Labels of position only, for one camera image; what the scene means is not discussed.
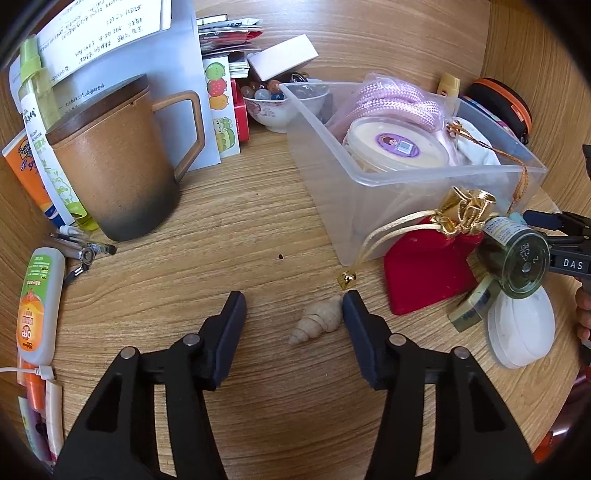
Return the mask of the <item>person's right hand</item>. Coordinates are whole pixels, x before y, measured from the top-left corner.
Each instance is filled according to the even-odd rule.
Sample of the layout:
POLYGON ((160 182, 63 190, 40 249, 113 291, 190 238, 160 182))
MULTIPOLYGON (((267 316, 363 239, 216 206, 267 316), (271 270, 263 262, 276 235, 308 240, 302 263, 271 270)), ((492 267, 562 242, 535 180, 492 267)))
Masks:
POLYGON ((590 339, 591 328, 591 295, 580 287, 575 295, 576 316, 577 316, 577 336, 580 340, 590 339))

